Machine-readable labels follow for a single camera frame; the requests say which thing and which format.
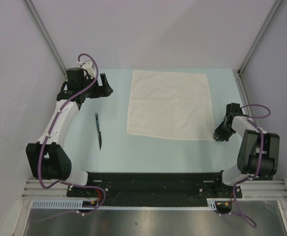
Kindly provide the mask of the white cloth napkin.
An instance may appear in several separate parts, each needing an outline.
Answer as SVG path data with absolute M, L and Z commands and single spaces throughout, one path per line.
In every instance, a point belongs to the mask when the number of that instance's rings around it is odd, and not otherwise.
M 214 118 L 207 76 L 133 71 L 127 134 L 212 141 Z

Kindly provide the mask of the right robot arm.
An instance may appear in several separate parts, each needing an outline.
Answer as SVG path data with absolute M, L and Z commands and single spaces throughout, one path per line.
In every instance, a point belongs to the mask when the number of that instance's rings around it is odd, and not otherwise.
M 233 134 L 242 138 L 236 164 L 223 170 L 221 180 L 213 184 L 218 197 L 225 197 L 231 186 L 258 177 L 272 177 L 278 169 L 280 136 L 259 127 L 253 121 L 255 117 L 244 114 L 242 108 L 237 103 L 227 104 L 224 119 L 213 134 L 218 142 L 229 141 Z

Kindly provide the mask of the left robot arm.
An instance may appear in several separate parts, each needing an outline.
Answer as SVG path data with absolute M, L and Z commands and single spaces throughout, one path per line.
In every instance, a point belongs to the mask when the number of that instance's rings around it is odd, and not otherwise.
M 63 149 L 64 141 L 74 117 L 87 98 L 108 97 L 113 93 L 104 73 L 95 78 L 92 69 L 69 68 L 67 81 L 57 95 L 53 116 L 36 143 L 29 143 L 26 154 L 32 175 L 36 179 L 67 182 L 78 185 L 83 196 L 94 193 L 95 185 L 88 180 L 88 173 L 75 169 Z

